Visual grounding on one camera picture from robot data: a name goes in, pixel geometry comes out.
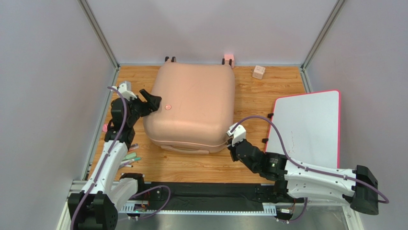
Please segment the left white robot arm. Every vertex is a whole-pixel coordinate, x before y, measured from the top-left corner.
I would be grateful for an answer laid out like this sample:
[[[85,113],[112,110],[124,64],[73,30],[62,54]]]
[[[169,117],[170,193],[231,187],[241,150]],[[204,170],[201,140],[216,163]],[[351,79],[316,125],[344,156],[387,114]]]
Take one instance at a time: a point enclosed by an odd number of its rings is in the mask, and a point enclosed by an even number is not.
[[[83,188],[68,197],[71,230],[114,230],[118,213],[138,192],[142,175],[131,173],[113,186],[116,173],[127,154],[134,136],[134,125],[139,118],[156,112],[162,98],[140,90],[142,101],[130,90],[109,87],[119,96],[111,102],[111,120],[104,136],[102,154]]]

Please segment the pink capped bottle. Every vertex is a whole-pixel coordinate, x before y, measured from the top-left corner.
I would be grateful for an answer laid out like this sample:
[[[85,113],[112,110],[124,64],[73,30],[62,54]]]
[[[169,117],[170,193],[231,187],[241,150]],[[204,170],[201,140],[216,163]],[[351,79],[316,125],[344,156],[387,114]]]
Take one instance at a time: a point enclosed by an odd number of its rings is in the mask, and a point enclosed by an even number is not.
[[[102,127],[102,131],[106,133],[107,130],[108,130],[108,124],[104,124]]]

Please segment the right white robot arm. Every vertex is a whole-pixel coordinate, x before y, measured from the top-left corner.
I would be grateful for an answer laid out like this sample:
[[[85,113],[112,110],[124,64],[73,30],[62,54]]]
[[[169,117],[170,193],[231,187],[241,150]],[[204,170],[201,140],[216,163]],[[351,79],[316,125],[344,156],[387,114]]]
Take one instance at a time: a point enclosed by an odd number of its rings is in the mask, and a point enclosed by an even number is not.
[[[246,139],[236,144],[227,141],[233,161],[243,163],[252,173],[274,182],[273,201],[292,202],[315,198],[349,204],[350,208],[367,215],[378,215],[379,198],[375,191],[378,180],[362,165],[355,169],[318,167],[314,171],[303,163],[295,165],[279,153],[263,152]]]

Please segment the green marker pens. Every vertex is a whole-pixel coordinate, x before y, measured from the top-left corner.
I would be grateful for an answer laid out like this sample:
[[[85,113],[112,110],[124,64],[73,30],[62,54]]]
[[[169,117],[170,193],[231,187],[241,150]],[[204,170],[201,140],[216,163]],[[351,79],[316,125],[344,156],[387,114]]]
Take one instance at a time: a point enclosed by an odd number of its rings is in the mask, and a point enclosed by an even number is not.
[[[139,157],[135,152],[127,154],[120,163],[119,169],[123,167],[132,168],[132,163],[140,161],[141,157]]]

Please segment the white board pink edge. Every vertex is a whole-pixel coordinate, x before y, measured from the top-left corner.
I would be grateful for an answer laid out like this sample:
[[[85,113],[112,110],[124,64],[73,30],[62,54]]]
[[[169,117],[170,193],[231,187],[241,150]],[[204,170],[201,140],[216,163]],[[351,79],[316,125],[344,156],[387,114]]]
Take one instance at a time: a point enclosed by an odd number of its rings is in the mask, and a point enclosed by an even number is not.
[[[340,110],[338,90],[286,96],[275,101],[271,121],[291,158],[339,168]]]

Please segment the pink suitcase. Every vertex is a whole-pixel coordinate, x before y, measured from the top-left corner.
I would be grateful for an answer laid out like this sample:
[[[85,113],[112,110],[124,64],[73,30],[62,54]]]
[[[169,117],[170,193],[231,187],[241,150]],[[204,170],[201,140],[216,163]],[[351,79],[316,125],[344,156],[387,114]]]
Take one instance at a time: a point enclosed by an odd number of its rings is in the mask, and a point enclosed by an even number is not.
[[[233,124],[235,74],[229,64],[187,64],[174,58],[159,68],[151,94],[159,109],[144,117],[149,139],[165,150],[220,152]]]

